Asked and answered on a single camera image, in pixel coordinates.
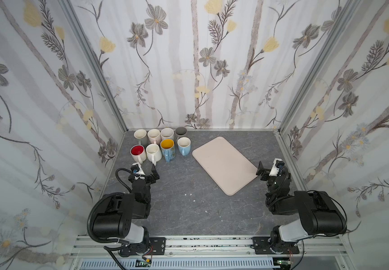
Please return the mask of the white ribbed-bottom mug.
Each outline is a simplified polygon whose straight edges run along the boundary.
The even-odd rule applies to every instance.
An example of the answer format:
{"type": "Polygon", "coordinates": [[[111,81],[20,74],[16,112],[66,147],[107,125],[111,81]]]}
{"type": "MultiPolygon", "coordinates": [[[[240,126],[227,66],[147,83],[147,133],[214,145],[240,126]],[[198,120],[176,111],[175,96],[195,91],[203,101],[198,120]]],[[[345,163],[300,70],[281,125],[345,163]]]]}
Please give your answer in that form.
{"type": "Polygon", "coordinates": [[[162,152],[157,144],[150,144],[146,148],[147,159],[156,166],[157,163],[162,159],[162,152]]]}

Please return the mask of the white smooth mug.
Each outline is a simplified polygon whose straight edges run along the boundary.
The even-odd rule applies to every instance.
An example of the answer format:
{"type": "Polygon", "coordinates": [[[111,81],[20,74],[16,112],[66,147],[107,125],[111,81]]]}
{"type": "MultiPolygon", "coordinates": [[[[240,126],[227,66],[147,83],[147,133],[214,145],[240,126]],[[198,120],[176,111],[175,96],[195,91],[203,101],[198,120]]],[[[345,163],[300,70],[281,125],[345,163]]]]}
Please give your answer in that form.
{"type": "Polygon", "coordinates": [[[147,154],[144,146],[135,145],[130,149],[130,154],[135,162],[139,164],[143,164],[145,160],[147,160],[147,154]]]}

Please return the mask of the blue butterfly mug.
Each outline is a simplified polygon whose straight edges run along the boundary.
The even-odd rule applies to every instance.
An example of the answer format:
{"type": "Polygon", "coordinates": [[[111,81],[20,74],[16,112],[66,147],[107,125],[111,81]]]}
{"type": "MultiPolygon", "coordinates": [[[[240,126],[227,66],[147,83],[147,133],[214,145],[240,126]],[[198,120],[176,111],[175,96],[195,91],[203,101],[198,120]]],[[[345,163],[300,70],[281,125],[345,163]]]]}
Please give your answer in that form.
{"type": "Polygon", "coordinates": [[[176,156],[175,154],[175,143],[171,139],[162,140],[160,143],[160,148],[165,161],[168,163],[173,160],[176,156]]]}

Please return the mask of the pink mug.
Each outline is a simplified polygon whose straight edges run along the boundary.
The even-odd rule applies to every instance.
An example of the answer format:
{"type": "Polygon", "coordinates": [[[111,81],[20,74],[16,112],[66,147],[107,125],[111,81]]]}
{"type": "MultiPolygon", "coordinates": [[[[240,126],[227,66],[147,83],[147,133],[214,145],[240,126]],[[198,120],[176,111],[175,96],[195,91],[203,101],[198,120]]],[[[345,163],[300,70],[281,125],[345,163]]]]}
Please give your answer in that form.
{"type": "Polygon", "coordinates": [[[151,129],[147,132],[147,136],[150,144],[159,145],[161,143],[161,132],[158,129],[151,129]]]}

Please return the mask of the small grey mug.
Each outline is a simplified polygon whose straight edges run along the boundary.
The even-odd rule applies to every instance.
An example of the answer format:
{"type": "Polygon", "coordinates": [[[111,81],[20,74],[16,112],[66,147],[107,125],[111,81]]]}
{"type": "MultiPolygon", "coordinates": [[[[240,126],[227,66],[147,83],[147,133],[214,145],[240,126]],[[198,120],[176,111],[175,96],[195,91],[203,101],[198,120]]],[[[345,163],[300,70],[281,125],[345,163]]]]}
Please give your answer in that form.
{"type": "Polygon", "coordinates": [[[147,147],[149,145],[149,138],[145,129],[137,129],[134,132],[134,137],[138,145],[142,145],[144,147],[147,147]]]}

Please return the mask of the plain light blue mug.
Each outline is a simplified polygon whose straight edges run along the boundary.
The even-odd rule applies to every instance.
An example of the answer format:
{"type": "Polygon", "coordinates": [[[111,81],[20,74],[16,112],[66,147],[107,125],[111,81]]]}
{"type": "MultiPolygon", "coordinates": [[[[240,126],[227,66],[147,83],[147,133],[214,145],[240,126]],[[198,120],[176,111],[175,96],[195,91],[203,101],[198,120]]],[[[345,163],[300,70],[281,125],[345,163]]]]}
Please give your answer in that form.
{"type": "Polygon", "coordinates": [[[177,141],[179,152],[182,156],[188,156],[191,151],[191,140],[188,137],[181,137],[177,141]]]}

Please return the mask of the cream yellow mug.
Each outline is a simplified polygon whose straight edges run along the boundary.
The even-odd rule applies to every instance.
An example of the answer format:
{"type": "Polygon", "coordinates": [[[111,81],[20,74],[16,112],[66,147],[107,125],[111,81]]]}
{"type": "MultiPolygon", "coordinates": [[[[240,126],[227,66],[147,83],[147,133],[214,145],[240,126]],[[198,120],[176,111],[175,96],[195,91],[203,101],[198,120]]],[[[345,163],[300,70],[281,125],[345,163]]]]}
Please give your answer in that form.
{"type": "Polygon", "coordinates": [[[175,132],[172,128],[164,128],[160,135],[162,140],[174,140],[175,138],[175,132]]]}

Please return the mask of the large grey mug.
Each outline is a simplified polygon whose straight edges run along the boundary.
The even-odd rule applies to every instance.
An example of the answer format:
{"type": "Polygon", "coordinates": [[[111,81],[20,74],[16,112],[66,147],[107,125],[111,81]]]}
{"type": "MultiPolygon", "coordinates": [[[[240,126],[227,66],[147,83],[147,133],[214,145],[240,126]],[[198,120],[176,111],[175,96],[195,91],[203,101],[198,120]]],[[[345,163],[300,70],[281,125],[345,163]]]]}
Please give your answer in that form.
{"type": "Polygon", "coordinates": [[[178,140],[181,137],[186,137],[187,136],[188,130],[185,127],[178,127],[175,130],[175,138],[178,140]]]}

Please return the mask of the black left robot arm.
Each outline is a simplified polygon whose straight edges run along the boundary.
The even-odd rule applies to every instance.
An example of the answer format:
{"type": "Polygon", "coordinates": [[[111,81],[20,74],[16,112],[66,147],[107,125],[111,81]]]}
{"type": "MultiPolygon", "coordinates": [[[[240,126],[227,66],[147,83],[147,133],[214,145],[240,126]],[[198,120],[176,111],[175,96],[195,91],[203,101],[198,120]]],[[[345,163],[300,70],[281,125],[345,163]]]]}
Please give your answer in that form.
{"type": "Polygon", "coordinates": [[[128,192],[103,195],[88,216],[88,235],[98,243],[140,244],[147,236],[147,229],[133,224],[132,220],[148,218],[151,185],[160,176],[155,165],[146,175],[140,163],[134,163],[129,169],[117,169],[115,177],[128,192]]]}

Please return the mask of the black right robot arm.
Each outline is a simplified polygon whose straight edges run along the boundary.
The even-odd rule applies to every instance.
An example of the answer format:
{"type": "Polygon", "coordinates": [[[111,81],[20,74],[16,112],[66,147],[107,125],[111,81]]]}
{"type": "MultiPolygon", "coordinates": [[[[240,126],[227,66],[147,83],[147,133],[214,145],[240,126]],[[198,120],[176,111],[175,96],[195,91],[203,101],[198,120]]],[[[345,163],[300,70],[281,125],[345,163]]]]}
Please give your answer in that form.
{"type": "Polygon", "coordinates": [[[265,205],[273,215],[298,215],[287,225],[276,226],[271,245],[296,244],[316,236],[334,237],[347,230],[347,215],[324,191],[295,191],[290,194],[291,173],[282,159],[275,159],[270,169],[259,162],[256,175],[266,182],[265,205]]]}

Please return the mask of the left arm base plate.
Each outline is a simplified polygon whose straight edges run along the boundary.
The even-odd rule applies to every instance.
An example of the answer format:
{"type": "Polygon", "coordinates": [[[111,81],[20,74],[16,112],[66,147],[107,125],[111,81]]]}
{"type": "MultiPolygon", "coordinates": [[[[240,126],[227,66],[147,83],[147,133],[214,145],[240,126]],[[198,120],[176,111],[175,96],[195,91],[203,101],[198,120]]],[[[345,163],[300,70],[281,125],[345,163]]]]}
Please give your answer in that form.
{"type": "Polygon", "coordinates": [[[150,237],[139,244],[130,244],[123,246],[118,251],[119,256],[128,257],[131,255],[164,255],[166,248],[165,237],[150,237]]]}

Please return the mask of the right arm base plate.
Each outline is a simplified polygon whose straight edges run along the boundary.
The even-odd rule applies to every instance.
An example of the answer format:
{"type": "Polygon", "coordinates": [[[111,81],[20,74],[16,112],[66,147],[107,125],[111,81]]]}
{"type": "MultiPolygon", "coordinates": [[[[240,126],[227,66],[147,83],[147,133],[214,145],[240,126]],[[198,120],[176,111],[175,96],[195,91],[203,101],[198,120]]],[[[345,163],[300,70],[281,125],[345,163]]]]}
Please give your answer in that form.
{"type": "Polygon", "coordinates": [[[271,240],[270,237],[253,237],[251,248],[256,255],[295,255],[300,254],[296,243],[286,243],[282,240],[271,240]]]}

